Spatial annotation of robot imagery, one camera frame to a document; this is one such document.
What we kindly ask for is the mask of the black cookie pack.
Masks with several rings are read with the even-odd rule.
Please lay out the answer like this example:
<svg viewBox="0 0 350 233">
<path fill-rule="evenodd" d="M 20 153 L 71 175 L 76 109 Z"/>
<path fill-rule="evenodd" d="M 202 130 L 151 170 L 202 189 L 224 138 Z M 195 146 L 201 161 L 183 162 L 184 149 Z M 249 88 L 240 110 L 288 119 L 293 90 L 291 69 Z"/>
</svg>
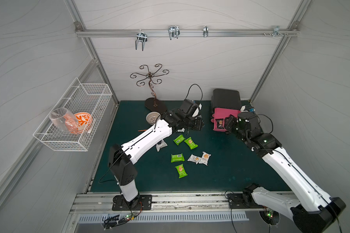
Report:
<svg viewBox="0 0 350 233">
<path fill-rule="evenodd" d="M 223 124 L 224 120 L 223 119 L 217 119 L 216 120 L 216 128 L 219 130 L 224 130 L 224 124 Z"/>
</svg>

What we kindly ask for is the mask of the black pink drawer cabinet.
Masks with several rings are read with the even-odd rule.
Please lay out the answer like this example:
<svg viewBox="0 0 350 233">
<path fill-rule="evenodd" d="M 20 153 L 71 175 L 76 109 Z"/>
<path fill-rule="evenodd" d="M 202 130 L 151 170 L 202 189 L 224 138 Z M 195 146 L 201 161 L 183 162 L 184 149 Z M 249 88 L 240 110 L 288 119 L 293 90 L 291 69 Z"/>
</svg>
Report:
<svg viewBox="0 0 350 233">
<path fill-rule="evenodd" d="M 214 89 L 211 101 L 211 111 L 213 130 L 216 132 L 226 132 L 226 130 L 219 130 L 216 128 L 217 119 L 225 119 L 230 115 L 235 117 L 241 112 L 242 104 L 240 93 L 237 90 L 229 89 Z"/>
</svg>

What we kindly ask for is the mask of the green cookie pack barcode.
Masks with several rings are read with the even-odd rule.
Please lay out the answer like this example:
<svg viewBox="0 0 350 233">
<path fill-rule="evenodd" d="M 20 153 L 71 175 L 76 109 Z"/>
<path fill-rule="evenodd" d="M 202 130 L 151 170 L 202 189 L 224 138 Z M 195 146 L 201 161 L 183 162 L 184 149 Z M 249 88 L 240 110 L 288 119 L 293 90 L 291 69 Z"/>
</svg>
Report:
<svg viewBox="0 0 350 233">
<path fill-rule="evenodd" d="M 174 163 L 174 162 L 184 162 L 185 159 L 184 159 L 184 156 L 183 154 L 172 154 L 171 155 L 171 163 Z"/>
</svg>

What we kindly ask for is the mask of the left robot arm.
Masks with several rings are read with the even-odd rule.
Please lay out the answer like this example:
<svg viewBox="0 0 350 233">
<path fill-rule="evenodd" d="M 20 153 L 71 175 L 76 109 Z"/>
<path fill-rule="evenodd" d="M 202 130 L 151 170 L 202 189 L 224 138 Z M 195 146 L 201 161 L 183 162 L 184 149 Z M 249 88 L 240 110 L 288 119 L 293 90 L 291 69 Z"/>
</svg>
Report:
<svg viewBox="0 0 350 233">
<path fill-rule="evenodd" d="M 135 164 L 157 143 L 181 129 L 200 131 L 204 126 L 201 102 L 185 99 L 182 105 L 155 117 L 155 123 L 144 133 L 122 145 L 115 144 L 109 151 L 108 167 L 114 175 L 123 200 L 133 205 L 139 200 L 135 178 Z"/>
</svg>

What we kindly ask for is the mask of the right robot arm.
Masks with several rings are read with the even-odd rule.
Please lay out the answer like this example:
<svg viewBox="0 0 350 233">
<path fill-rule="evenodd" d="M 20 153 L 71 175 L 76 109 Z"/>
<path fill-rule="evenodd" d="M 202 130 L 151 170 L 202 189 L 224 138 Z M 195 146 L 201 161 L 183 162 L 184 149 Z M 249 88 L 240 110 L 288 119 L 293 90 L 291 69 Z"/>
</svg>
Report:
<svg viewBox="0 0 350 233">
<path fill-rule="evenodd" d="M 339 222 L 346 204 L 339 197 L 331 197 L 305 174 L 272 133 L 262 130 L 260 122 L 259 115 L 245 111 L 225 118 L 224 128 L 270 165 L 295 197 L 279 195 L 253 183 L 243 191 L 243 205 L 262 206 L 268 218 L 272 218 L 270 211 L 290 218 L 303 233 L 322 233 Z"/>
</svg>

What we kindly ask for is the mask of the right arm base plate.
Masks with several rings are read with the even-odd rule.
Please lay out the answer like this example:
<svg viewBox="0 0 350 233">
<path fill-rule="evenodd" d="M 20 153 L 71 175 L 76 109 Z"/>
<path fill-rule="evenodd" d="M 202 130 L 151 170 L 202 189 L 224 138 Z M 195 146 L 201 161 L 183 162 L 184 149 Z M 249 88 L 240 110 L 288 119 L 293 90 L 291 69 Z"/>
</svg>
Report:
<svg viewBox="0 0 350 233">
<path fill-rule="evenodd" d="M 230 209 L 258 209 L 265 210 L 262 205 L 258 205 L 251 195 L 244 193 L 228 193 L 225 195 Z"/>
</svg>

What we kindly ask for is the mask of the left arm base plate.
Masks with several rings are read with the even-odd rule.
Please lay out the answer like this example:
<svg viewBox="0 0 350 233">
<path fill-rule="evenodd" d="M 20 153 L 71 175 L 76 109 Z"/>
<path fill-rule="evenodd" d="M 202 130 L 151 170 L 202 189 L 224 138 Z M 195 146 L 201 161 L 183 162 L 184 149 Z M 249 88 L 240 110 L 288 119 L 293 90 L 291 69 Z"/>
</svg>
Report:
<svg viewBox="0 0 350 233">
<path fill-rule="evenodd" d="M 152 198 L 152 195 L 139 195 L 128 202 L 122 195 L 117 195 L 113 198 L 112 211 L 151 210 Z"/>
</svg>

